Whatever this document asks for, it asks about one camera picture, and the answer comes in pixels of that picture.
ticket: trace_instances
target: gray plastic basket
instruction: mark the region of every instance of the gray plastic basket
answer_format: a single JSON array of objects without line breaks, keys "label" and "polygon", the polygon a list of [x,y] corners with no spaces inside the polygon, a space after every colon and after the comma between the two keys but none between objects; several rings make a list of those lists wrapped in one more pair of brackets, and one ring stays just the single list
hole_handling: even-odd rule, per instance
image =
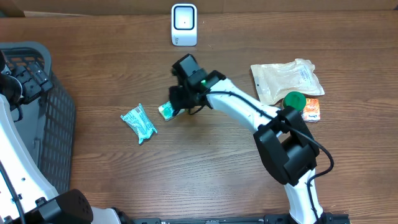
[{"label": "gray plastic basket", "polygon": [[[46,95],[21,106],[24,118],[15,125],[41,173],[62,194],[69,190],[70,185],[75,104],[51,71],[51,56],[42,44],[0,43],[0,50],[11,70],[38,62],[53,83],[54,88]],[[17,110],[11,114],[17,119]]]}]

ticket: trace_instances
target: orange package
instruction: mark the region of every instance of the orange package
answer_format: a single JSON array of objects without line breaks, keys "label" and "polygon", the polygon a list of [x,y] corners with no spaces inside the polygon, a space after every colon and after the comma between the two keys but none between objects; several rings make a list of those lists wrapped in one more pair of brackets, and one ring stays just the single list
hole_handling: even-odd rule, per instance
[{"label": "orange package", "polygon": [[306,99],[307,104],[303,109],[303,119],[308,122],[317,122],[321,119],[318,99]]}]

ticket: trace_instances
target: green lid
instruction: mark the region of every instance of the green lid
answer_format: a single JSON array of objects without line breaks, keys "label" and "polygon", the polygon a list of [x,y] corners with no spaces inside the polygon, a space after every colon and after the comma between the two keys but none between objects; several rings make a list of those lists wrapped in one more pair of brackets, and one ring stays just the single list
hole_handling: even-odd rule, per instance
[{"label": "green lid", "polygon": [[283,100],[282,105],[284,108],[286,106],[292,106],[298,111],[302,111],[305,107],[306,104],[305,96],[302,93],[293,91],[290,92],[286,95],[286,97]]}]

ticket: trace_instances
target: wooden tabletop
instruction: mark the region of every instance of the wooden tabletop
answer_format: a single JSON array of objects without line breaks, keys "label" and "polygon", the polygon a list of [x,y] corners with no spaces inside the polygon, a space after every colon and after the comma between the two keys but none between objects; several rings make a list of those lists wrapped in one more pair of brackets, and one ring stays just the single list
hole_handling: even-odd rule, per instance
[{"label": "wooden tabletop", "polygon": [[[308,126],[336,163],[317,179],[322,207],[353,223],[397,223],[398,12],[207,14],[198,35],[196,47],[174,47],[170,16],[0,20],[0,42],[49,48],[75,100],[72,188],[91,205],[134,218],[288,213],[248,130],[208,108],[165,122],[157,107],[187,53],[255,97],[250,65],[304,58],[326,92],[322,120]],[[139,103],[159,130],[141,146],[120,118]],[[327,168],[323,153],[317,161]]]}]

